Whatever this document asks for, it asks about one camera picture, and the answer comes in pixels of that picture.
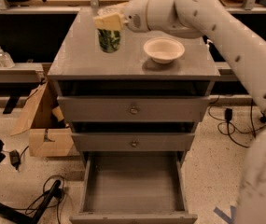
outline drawer handle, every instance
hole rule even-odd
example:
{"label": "drawer handle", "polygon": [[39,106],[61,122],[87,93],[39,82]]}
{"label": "drawer handle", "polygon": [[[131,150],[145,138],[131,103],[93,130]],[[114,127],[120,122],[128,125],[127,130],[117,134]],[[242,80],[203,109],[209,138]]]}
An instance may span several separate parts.
{"label": "drawer handle", "polygon": [[137,147],[138,145],[139,145],[139,143],[136,142],[136,141],[132,141],[132,142],[131,142],[131,146],[132,146],[132,147]]}
{"label": "drawer handle", "polygon": [[132,114],[132,115],[136,115],[137,113],[139,113],[139,109],[136,108],[135,106],[132,106],[132,107],[131,107],[131,114]]}

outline bowl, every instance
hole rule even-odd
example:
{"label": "bowl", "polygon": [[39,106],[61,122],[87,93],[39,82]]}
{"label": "bowl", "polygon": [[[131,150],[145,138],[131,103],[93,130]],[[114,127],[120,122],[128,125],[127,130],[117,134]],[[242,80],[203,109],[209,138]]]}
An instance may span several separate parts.
{"label": "bowl", "polygon": [[152,38],[144,44],[143,48],[156,63],[170,63],[185,52],[184,46],[179,41],[169,37]]}

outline clear plastic bottle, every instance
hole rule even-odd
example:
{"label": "clear plastic bottle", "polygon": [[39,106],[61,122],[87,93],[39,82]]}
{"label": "clear plastic bottle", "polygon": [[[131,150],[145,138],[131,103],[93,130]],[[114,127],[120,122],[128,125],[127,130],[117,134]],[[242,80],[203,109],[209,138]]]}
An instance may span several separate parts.
{"label": "clear plastic bottle", "polygon": [[0,47],[0,64],[5,68],[12,68],[15,64],[12,61],[10,55],[4,52]]}

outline dresser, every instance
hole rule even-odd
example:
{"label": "dresser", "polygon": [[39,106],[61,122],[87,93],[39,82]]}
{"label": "dresser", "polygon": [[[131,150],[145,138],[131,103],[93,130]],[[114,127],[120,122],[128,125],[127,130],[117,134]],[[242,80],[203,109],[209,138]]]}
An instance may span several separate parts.
{"label": "dresser", "polygon": [[161,32],[120,34],[104,53],[83,7],[49,70],[85,166],[80,213],[72,223],[195,223],[181,165],[203,120],[218,70],[201,39],[177,39],[185,55],[169,64],[143,45]]}

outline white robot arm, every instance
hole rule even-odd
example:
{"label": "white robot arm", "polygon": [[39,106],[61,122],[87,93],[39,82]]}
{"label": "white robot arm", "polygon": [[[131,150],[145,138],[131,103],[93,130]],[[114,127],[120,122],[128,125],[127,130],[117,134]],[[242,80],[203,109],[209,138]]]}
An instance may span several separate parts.
{"label": "white robot arm", "polygon": [[[266,115],[266,41],[218,0],[132,0],[124,14],[135,32],[207,35]],[[235,224],[266,223],[266,131],[248,151],[238,201]]]}

